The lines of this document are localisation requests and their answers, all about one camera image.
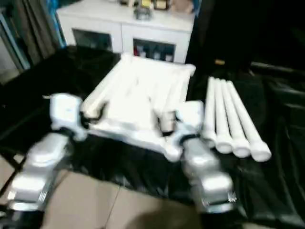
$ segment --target white plastic robot part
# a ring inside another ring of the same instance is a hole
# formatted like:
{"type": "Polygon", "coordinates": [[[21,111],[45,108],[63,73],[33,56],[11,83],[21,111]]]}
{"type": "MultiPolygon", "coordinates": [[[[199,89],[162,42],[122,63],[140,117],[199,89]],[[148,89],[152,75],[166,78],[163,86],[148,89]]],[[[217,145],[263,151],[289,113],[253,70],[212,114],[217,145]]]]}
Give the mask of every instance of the white plastic robot part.
{"type": "Polygon", "coordinates": [[[215,80],[215,111],[217,131],[216,149],[222,154],[228,154],[233,150],[233,141],[229,132],[219,79],[215,80]]]}
{"type": "Polygon", "coordinates": [[[180,140],[186,135],[199,132],[203,124],[203,103],[201,101],[188,101],[177,109],[176,131],[166,138],[167,146],[164,147],[165,157],[170,161],[178,161],[182,154],[180,140]]]}
{"type": "Polygon", "coordinates": [[[202,137],[209,148],[215,147],[215,79],[213,77],[208,80],[202,137]]]}
{"type": "Polygon", "coordinates": [[[130,54],[122,54],[121,60],[86,98],[81,109],[87,117],[95,118],[98,116],[98,108],[105,102],[106,97],[111,94],[110,92],[115,88],[116,82],[124,76],[122,72],[125,72],[131,63],[132,56],[130,54]]]}
{"type": "Polygon", "coordinates": [[[233,138],[233,153],[240,158],[250,155],[250,145],[244,136],[237,112],[232,102],[225,80],[221,80],[225,111],[228,117],[231,136],[233,138]]]}
{"type": "Polygon", "coordinates": [[[244,129],[244,133],[250,142],[251,156],[255,161],[267,161],[271,157],[271,151],[268,145],[261,139],[255,125],[253,124],[250,115],[248,114],[241,98],[238,95],[231,81],[227,82],[230,95],[235,105],[237,114],[244,129]]]}

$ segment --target black cloth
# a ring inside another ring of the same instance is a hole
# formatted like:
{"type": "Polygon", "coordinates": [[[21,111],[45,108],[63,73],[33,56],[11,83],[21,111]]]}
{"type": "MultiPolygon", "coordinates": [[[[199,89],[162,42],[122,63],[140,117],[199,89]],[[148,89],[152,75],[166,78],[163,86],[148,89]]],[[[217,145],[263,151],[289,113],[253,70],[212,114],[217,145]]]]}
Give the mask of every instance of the black cloth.
{"type": "MultiPolygon", "coordinates": [[[[0,90],[0,150],[25,154],[50,131],[46,96],[67,92],[83,99],[118,62],[119,55],[68,47],[23,73],[0,90]]],[[[231,79],[253,118],[271,160],[221,155],[238,197],[234,212],[203,215],[209,227],[226,228],[257,222],[275,228],[305,228],[304,223],[304,106],[305,80],[219,70],[215,77],[231,79]]],[[[207,75],[196,71],[187,99],[204,101],[207,75]]],[[[76,146],[73,169],[161,198],[192,203],[181,164],[170,163],[158,152],[110,139],[89,136],[76,146]]]]}

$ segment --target curtain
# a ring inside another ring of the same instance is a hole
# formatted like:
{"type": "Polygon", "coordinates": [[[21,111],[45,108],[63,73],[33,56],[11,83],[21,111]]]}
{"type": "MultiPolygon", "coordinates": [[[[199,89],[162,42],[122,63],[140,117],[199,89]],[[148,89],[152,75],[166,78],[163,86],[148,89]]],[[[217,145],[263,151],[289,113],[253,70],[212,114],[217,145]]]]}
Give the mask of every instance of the curtain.
{"type": "Polygon", "coordinates": [[[20,29],[30,63],[35,65],[60,48],[46,0],[16,0],[20,29]]]}

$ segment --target white cabinet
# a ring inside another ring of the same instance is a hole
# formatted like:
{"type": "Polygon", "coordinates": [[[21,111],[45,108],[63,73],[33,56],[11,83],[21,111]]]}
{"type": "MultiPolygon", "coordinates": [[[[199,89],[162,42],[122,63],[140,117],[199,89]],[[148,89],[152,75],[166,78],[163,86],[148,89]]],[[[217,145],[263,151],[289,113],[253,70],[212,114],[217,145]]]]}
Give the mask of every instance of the white cabinet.
{"type": "Polygon", "coordinates": [[[57,10],[68,45],[106,49],[135,54],[137,44],[144,44],[147,56],[165,50],[171,60],[184,63],[194,16],[168,11],[154,11],[149,21],[139,21],[133,8],[107,0],[83,0],[57,10]]]}

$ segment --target cabinet door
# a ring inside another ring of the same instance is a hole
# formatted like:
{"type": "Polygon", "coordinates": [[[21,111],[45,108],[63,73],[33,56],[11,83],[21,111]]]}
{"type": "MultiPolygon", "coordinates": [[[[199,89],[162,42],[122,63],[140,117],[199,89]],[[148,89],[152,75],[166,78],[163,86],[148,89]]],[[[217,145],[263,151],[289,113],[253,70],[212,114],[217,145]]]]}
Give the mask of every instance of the cabinet door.
{"type": "Polygon", "coordinates": [[[160,57],[168,61],[170,58],[167,57],[173,55],[173,62],[177,63],[185,62],[190,36],[187,32],[122,25],[124,52],[141,55],[143,50],[144,56],[148,58],[160,57]]]}
{"type": "Polygon", "coordinates": [[[111,21],[59,15],[67,45],[122,53],[121,25],[111,21]]]}

